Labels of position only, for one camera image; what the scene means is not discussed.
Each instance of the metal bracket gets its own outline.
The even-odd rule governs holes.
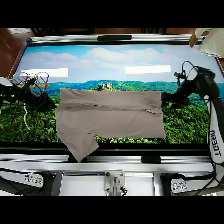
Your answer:
[[[105,191],[107,196],[121,196],[122,189],[125,189],[125,176],[122,170],[105,173]]]

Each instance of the robotic arm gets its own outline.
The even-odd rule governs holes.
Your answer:
[[[215,74],[211,70],[199,66],[194,66],[194,69],[197,71],[197,75],[193,80],[187,80],[184,71],[175,73],[178,81],[180,78],[185,80],[174,94],[163,93],[162,100],[178,104],[186,102],[190,94],[197,93],[205,102],[207,101],[210,113],[208,145],[211,157],[214,163],[224,166],[224,103],[214,81]]]

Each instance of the cloth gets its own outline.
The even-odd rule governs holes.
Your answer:
[[[209,31],[207,37],[199,47],[203,54],[224,57],[224,28],[197,28],[195,35],[199,38],[204,31]]]
[[[61,89],[56,128],[77,161],[104,138],[165,138],[159,91]]]

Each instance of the screen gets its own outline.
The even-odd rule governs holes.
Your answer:
[[[135,91],[160,90],[174,93],[177,79],[174,72],[181,72],[188,60],[195,66],[213,71],[215,81],[224,98],[224,78],[215,58],[202,55],[187,45],[129,44],[129,45],[67,45],[27,47],[14,79],[26,73],[49,74],[46,89],[56,105],[60,102],[60,88],[76,90]],[[191,70],[184,64],[186,73]],[[175,109],[171,103],[163,108],[165,139],[110,138],[97,136],[99,143],[191,144],[206,143],[209,125],[207,107],[199,95],[190,96],[190,105]],[[16,117],[17,128],[10,133],[1,132],[0,141],[10,142],[60,142],[56,133],[55,111],[39,113],[38,118],[25,110]],[[0,124],[7,125],[7,116],[0,116]]]

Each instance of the white cable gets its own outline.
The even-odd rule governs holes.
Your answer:
[[[26,123],[26,115],[27,115],[27,110],[26,110],[26,104],[24,103],[24,110],[25,110],[25,114],[24,114],[24,117],[23,117],[23,119],[24,119],[24,123],[25,123],[25,125],[26,125],[26,127],[27,127],[27,129],[30,131],[30,128],[29,128],[29,126],[27,125],[27,123]]]

